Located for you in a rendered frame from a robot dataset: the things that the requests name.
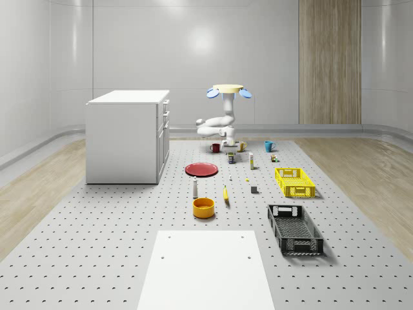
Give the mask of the red plate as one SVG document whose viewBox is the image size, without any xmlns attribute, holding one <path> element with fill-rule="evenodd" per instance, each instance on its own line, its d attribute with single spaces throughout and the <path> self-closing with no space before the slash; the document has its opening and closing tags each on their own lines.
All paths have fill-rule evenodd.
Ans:
<svg viewBox="0 0 413 310">
<path fill-rule="evenodd" d="M 185 172 L 191 176 L 209 177 L 217 174 L 218 167 L 211 163 L 191 163 L 185 167 Z"/>
</svg>

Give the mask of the yellow bowl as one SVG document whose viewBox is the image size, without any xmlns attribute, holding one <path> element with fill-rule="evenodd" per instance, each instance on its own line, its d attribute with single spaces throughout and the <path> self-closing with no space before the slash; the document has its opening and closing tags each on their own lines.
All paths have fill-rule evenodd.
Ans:
<svg viewBox="0 0 413 310">
<path fill-rule="evenodd" d="M 197 198 L 193 201 L 193 215 L 197 218 L 209 218 L 215 214 L 214 201 L 210 198 Z"/>
</svg>

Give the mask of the white board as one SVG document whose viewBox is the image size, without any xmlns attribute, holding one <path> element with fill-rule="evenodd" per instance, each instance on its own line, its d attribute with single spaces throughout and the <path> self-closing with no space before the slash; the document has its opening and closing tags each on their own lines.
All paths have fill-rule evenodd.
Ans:
<svg viewBox="0 0 413 310">
<path fill-rule="evenodd" d="M 254 231 L 159 231 L 137 310 L 274 310 Z"/>
</svg>

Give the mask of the drone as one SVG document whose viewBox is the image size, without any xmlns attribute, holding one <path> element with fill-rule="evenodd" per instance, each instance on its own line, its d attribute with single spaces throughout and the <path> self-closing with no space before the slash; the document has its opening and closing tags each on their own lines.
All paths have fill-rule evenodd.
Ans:
<svg viewBox="0 0 413 310">
<path fill-rule="evenodd" d="M 243 85 L 233 85 L 233 84 L 221 84 L 214 85 L 212 88 L 207 90 L 207 97 L 214 98 L 218 94 L 236 94 L 239 93 L 244 98 L 251 98 L 252 95 L 247 91 Z"/>
</svg>

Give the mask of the yellow basket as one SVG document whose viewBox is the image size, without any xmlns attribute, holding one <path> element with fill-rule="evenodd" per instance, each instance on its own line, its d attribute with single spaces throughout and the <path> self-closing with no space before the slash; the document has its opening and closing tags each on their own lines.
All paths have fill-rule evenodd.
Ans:
<svg viewBox="0 0 413 310">
<path fill-rule="evenodd" d="M 315 185 L 301 168 L 275 168 L 275 179 L 286 197 L 314 197 Z"/>
</svg>

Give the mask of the dark grey basket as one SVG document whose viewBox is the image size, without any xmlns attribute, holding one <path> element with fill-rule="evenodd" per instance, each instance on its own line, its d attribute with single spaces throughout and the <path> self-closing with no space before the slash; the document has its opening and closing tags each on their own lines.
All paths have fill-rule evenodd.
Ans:
<svg viewBox="0 0 413 310">
<path fill-rule="evenodd" d="M 323 237 L 303 206 L 269 204 L 267 208 L 283 255 L 323 254 Z"/>
</svg>

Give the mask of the white cabinet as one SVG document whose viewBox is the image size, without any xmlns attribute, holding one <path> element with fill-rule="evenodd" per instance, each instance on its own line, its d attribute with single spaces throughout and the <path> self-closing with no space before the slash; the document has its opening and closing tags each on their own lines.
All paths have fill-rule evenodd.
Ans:
<svg viewBox="0 0 413 310">
<path fill-rule="evenodd" d="M 86 182 L 157 184 L 169 155 L 169 90 L 114 90 L 86 104 Z"/>
</svg>

